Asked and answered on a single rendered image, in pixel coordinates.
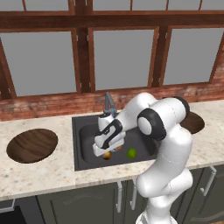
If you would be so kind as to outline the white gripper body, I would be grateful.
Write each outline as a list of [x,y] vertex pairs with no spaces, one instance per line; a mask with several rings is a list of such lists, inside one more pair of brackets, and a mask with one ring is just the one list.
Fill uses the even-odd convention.
[[95,137],[94,144],[93,144],[93,151],[94,151],[94,154],[97,157],[99,157],[108,151],[112,151],[113,149],[115,149],[119,146],[122,146],[123,144],[124,144],[123,137],[115,137],[108,143],[108,146],[105,149],[103,149],[102,148],[103,140],[100,137]]

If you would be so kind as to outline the large brown wooden bowl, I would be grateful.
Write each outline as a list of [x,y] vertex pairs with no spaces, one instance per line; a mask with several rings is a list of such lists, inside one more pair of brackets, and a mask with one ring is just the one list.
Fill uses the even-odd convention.
[[49,157],[58,141],[58,136],[52,130],[30,129],[13,137],[6,152],[9,158],[20,164],[32,164]]

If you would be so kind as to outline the grey sink faucet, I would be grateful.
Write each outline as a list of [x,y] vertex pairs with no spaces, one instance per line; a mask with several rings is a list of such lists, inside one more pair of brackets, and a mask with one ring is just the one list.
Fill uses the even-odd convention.
[[109,92],[105,93],[105,109],[103,111],[112,115],[117,111],[116,105]]

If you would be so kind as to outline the dark grey sink basin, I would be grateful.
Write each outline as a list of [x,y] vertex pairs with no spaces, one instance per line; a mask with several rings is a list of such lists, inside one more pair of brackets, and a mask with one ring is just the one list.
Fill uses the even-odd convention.
[[[120,151],[113,152],[110,160],[96,157],[93,144],[95,133],[99,130],[97,122],[97,115],[72,118],[74,169],[76,171],[142,162],[157,157],[157,143],[142,134],[139,128],[127,132],[124,138],[124,146]],[[133,159],[127,157],[127,151],[131,148],[136,149],[136,157]]]

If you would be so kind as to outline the black dishwasher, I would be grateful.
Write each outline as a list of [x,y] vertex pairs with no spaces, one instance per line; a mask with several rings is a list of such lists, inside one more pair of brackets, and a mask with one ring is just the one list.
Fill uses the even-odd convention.
[[45,224],[36,196],[14,200],[12,212],[0,213],[0,224]]

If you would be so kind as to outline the dark grey cupboard door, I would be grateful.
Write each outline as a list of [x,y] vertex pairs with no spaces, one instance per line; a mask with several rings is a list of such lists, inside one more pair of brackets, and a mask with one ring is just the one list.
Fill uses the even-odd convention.
[[38,196],[45,224],[122,224],[122,210],[116,210],[117,182],[52,192]]
[[135,209],[131,209],[130,202],[132,201],[134,192],[134,183],[133,180],[127,181],[127,190],[126,190],[126,210],[124,217],[124,224],[136,224],[138,216],[144,211],[147,206],[147,199],[142,197],[139,193],[136,194],[136,206]]
[[171,208],[178,224],[214,224],[224,221],[224,164],[214,168],[217,173],[206,197],[200,188],[206,187],[211,175],[209,167],[191,170],[192,187],[182,193]]

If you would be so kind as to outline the green lime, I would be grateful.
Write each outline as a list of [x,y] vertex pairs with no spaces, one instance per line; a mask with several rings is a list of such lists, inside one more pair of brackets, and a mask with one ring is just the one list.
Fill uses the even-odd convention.
[[128,151],[127,151],[127,157],[129,159],[133,159],[136,156],[137,156],[137,150],[136,149],[134,149],[134,148],[128,149]]

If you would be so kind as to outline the brown wooden window frame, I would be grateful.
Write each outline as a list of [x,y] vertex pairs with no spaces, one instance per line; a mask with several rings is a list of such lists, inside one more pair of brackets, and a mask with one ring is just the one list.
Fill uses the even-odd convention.
[[100,30],[152,28],[152,61],[146,89],[158,96],[183,95],[192,102],[224,99],[224,74],[218,64],[224,57],[224,35],[221,36],[209,81],[164,85],[165,63],[173,28],[224,28],[224,10],[158,10],[94,11],[93,0],[70,0],[68,11],[0,11],[0,32],[72,33],[76,67],[75,80],[80,94],[95,94],[94,34]]

